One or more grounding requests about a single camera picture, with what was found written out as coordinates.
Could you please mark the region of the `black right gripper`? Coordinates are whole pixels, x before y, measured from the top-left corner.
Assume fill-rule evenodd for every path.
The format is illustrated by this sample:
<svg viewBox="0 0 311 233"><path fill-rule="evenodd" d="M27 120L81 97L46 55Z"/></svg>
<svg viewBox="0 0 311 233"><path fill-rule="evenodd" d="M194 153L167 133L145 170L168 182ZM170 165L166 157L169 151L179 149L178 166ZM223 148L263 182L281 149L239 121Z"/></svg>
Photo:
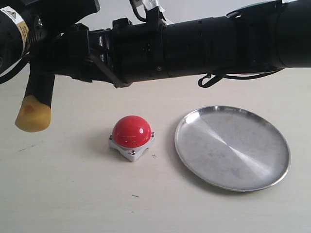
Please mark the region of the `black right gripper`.
<svg viewBox="0 0 311 233"><path fill-rule="evenodd" d="M47 78L70 77L86 83L107 82L116 88L166 79L164 33L161 19L133 25L127 18L113 27L90 31L82 23L53 35L45 29L31 37L31 71Z"/></svg>

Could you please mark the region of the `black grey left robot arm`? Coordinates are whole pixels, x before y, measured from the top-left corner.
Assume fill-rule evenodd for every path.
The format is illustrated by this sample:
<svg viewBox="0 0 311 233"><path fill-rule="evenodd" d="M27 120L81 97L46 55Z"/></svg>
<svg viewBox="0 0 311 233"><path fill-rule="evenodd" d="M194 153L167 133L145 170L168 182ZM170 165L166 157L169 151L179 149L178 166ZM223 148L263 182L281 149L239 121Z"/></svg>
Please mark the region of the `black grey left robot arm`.
<svg viewBox="0 0 311 233"><path fill-rule="evenodd" d="M12 79L43 47L99 10L97 0L2 0L0 82Z"/></svg>

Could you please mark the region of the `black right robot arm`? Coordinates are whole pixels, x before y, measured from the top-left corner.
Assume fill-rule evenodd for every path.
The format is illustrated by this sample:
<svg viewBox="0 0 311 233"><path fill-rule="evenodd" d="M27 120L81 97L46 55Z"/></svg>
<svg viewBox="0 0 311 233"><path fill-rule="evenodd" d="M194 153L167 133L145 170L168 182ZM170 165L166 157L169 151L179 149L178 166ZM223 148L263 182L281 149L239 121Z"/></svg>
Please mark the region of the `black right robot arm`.
<svg viewBox="0 0 311 233"><path fill-rule="evenodd" d="M191 75L256 79L285 68L311 66L311 3L267 1L223 17L165 24L160 10L146 21L114 20L112 28L91 31L76 24L30 63L30 78L53 84L56 75L117 88L134 82Z"/></svg>

